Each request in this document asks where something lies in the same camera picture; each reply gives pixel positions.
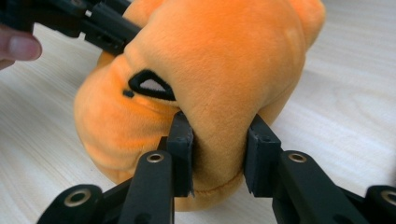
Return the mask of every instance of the plush toy head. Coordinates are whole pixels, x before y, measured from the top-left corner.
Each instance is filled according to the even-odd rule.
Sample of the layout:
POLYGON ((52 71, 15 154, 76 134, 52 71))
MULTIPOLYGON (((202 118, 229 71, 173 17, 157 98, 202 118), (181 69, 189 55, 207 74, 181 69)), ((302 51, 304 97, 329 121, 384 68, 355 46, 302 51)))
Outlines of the plush toy head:
POLYGON ((116 183, 134 175, 182 110, 194 131, 195 198, 207 208, 241 183, 248 126, 272 123, 297 85, 324 20, 319 0, 135 0, 143 29, 123 54, 104 53, 75 103, 78 134, 116 183))

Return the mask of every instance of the plush toy ear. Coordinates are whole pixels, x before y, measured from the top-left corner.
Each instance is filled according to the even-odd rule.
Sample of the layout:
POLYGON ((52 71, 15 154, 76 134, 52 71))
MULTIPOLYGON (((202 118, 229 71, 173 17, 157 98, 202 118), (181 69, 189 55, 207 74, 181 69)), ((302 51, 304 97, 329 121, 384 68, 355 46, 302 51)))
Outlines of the plush toy ear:
POLYGON ((323 4, 317 0, 289 0, 297 12, 303 26, 306 47, 309 48, 315 42, 323 22, 326 10, 323 4))

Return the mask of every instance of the white table surface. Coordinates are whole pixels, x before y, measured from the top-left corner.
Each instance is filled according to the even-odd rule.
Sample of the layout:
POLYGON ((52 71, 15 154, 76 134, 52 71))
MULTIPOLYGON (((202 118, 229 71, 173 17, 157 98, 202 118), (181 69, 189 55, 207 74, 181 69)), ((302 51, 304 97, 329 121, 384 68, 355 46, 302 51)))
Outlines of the white table surface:
MULTIPOLYGON (((325 0, 328 19, 273 131, 339 186, 396 186, 396 1, 325 0)), ((73 98, 100 50, 37 25, 44 53, 0 71, 0 223, 34 223, 63 190, 114 185, 82 148, 73 98)), ((276 223, 270 199, 242 186, 176 223, 276 223)))

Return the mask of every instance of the plush fabric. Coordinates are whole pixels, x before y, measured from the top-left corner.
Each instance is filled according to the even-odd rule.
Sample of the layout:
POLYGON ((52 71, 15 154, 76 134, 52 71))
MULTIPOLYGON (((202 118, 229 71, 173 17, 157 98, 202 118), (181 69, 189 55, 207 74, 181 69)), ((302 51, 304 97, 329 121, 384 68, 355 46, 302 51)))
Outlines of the plush fabric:
POLYGON ((298 83, 324 22, 319 0, 135 0, 125 18, 142 27, 123 54, 103 53, 75 101, 80 139, 112 181, 168 135, 182 110, 194 133, 195 197, 205 209, 243 180, 247 129, 271 124, 298 83))

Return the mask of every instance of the metal bolt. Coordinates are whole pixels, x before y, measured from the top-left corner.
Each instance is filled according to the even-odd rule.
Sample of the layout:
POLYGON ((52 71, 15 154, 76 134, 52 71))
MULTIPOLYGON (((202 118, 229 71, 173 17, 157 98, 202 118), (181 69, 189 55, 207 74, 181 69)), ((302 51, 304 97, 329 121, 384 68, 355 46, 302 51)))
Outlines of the metal bolt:
POLYGON ((295 162, 306 162, 306 157, 298 153, 289 154, 289 159, 295 162))
POLYGON ((381 192, 382 198, 387 201, 387 203, 391 203, 396 206, 396 192, 391 190, 383 190, 381 192))
POLYGON ((151 154, 147 157, 147 159, 148 159, 148 162, 151 162, 151 163, 160 162, 163 160, 163 155, 159 154, 159 153, 151 154))
POLYGON ((67 207, 76 207, 84 204, 91 198, 91 192, 89 189, 77 189, 71 192, 66 199, 64 199, 64 205, 67 207))

